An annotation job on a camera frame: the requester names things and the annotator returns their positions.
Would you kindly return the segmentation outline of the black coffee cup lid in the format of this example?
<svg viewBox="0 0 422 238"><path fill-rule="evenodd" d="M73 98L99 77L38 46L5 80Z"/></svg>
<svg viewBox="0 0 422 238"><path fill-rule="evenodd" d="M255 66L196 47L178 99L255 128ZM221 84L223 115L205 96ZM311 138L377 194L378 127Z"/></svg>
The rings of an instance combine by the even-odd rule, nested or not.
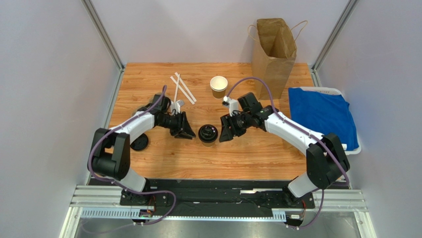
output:
<svg viewBox="0 0 422 238"><path fill-rule="evenodd" d="M218 138L218 130L214 125L205 124L198 131L199 139L204 143L215 142Z"/></svg>

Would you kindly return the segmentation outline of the brown paper bag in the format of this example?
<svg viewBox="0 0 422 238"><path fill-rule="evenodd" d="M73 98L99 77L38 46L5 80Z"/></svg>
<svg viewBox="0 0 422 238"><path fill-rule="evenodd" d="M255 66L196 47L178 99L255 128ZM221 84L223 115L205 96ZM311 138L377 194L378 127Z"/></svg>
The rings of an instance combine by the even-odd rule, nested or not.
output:
<svg viewBox="0 0 422 238"><path fill-rule="evenodd" d="M253 77L260 78L269 88L255 83L256 96L261 100L282 97L297 57L296 40L292 30L307 20L289 27L282 18L261 18L248 27L248 35L254 41L251 69Z"/></svg>

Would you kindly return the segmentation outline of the cardboard cup carrier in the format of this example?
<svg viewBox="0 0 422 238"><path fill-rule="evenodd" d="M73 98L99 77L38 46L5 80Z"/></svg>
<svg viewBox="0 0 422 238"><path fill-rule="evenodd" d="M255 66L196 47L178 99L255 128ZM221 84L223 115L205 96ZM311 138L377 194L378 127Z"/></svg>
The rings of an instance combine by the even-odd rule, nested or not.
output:
<svg viewBox="0 0 422 238"><path fill-rule="evenodd" d="M156 115L158 113L158 111L156 110L157 102L158 102L158 98L150 98L149 102L146 105L138 107L132 113L132 116L136 118L140 118L147 114Z"/></svg>

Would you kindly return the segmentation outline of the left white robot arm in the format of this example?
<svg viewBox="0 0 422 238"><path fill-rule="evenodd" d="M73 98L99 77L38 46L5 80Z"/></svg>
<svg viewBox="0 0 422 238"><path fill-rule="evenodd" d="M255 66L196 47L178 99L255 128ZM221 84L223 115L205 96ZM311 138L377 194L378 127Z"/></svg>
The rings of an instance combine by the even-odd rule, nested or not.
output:
<svg viewBox="0 0 422 238"><path fill-rule="evenodd" d="M98 180L115 182L123 195L133 197L142 205L152 200L150 182L131 167L131 144L156 126L169 129L174 138L194 139L185 112L164 94L155 94L152 102L140 107L122 124L94 133L87 168Z"/></svg>

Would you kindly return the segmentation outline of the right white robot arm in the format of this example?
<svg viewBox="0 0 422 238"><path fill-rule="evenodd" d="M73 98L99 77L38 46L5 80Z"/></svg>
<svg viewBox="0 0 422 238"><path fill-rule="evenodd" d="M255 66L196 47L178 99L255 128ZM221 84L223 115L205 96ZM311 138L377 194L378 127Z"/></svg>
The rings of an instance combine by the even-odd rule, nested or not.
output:
<svg viewBox="0 0 422 238"><path fill-rule="evenodd" d="M225 96L222 104L229 113L220 118L220 143L240 137L248 128L255 127L282 138L306 156L306 172L282 189L286 206L293 207L314 190L330 187L350 169L336 134L317 133L292 121L273 105L263 107L253 93L237 100Z"/></svg>

